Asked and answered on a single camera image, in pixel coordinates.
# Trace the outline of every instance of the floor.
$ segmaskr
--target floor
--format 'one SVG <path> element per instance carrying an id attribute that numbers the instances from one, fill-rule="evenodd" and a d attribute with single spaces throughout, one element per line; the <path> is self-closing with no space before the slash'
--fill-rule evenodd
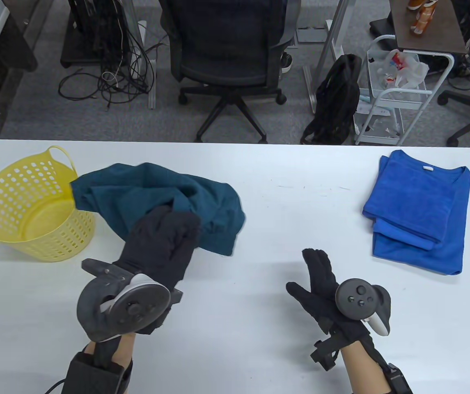
<path id="1" fill-rule="evenodd" d="M 148 21 L 146 46 L 156 43 L 164 35 L 159 24 L 160 8 L 157 1 L 135 2 L 139 19 Z M 331 18 L 336 0 L 303 2 L 298 26 L 321 26 Z M 364 56 L 371 40 L 368 22 L 386 17 L 387 0 L 358 2 L 344 49 Z M 12 108 L 2 130 L 1 138 L 51 140 L 111 140 L 111 141 L 171 141 L 191 142 L 207 117 L 216 99 L 190 96 L 185 107 L 177 102 L 179 84 L 170 73 L 169 48 L 158 51 L 156 110 L 149 110 L 147 97 L 133 103 L 112 105 L 98 99 L 80 102 L 67 101 L 58 96 L 60 79 L 75 71 L 64 69 L 59 63 L 69 14 L 66 0 L 55 0 L 49 17 L 35 47 L 39 67 L 23 77 Z M 320 45 L 303 45 L 291 49 L 293 67 L 280 82 L 288 101 L 277 105 L 273 99 L 248 101 L 248 105 L 268 132 L 269 143 L 299 143 L 302 131 L 312 120 L 302 66 L 315 65 L 321 52 Z M 87 68 L 85 71 L 97 72 Z M 94 80 L 77 77 L 66 90 L 83 95 L 94 90 Z M 454 81 L 470 87 L 467 81 Z M 435 101 L 427 107 L 415 129 L 405 141 L 406 146 L 445 146 L 449 135 L 470 122 L 470 108 L 458 103 L 439 107 Z M 255 143 L 256 132 L 237 108 L 227 110 L 216 120 L 203 137 L 205 142 Z M 460 146 L 470 147 L 470 133 L 460 139 Z"/>

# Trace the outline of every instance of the forearm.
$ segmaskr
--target forearm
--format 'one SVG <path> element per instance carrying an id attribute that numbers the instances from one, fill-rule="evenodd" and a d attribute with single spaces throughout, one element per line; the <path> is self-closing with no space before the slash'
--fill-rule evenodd
<path id="1" fill-rule="evenodd" d="M 133 358 L 133 348 L 135 347 L 135 338 L 136 333 L 122 335 L 120 340 L 120 345 L 116 350 L 115 354 L 112 357 L 113 362 L 116 364 L 127 368 L 131 364 Z M 94 353 L 94 342 L 90 342 L 87 347 L 85 347 L 84 353 L 93 354 Z"/>
<path id="2" fill-rule="evenodd" d="M 341 353 L 353 394 L 387 394 L 391 392 L 383 370 L 368 356 L 361 342 L 357 341 L 343 347 Z"/>

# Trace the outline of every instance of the dark teal towel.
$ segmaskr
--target dark teal towel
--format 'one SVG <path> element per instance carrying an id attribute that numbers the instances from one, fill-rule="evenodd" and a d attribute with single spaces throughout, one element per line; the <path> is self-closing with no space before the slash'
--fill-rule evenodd
<path id="1" fill-rule="evenodd" d="M 160 205 L 202 220 L 200 247 L 229 256 L 245 221 L 237 193 L 227 183 L 184 175 L 151 163 L 115 164 L 71 182 L 76 208 L 98 212 L 123 240 L 133 225 Z"/>

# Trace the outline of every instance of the blue folded t-shirt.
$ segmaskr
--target blue folded t-shirt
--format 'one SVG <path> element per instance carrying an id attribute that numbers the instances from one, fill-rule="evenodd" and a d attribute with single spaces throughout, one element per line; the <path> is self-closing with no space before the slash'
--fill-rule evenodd
<path id="1" fill-rule="evenodd" d="M 375 221 L 373 255 L 459 274 L 469 193 L 466 167 L 442 169 L 402 150 L 392 152 L 390 158 L 383 156 L 363 210 Z"/>

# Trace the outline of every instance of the black glove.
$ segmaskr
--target black glove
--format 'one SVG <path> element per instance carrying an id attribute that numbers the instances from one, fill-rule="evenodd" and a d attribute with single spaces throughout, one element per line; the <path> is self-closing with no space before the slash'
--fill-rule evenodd
<path id="1" fill-rule="evenodd" d="M 324 251 L 304 249 L 302 256 L 310 273 L 311 292 L 295 282 L 288 282 L 286 291 L 300 302 L 326 334 L 340 333 L 349 344 L 369 336 L 370 332 L 361 321 L 351 320 L 338 310 L 335 292 L 339 285 L 328 255 Z"/>
<path id="2" fill-rule="evenodd" d="M 120 259 L 113 264 L 133 274 L 146 274 L 172 291 L 184 278 L 199 235 L 197 215 L 159 206 L 137 221 Z"/>

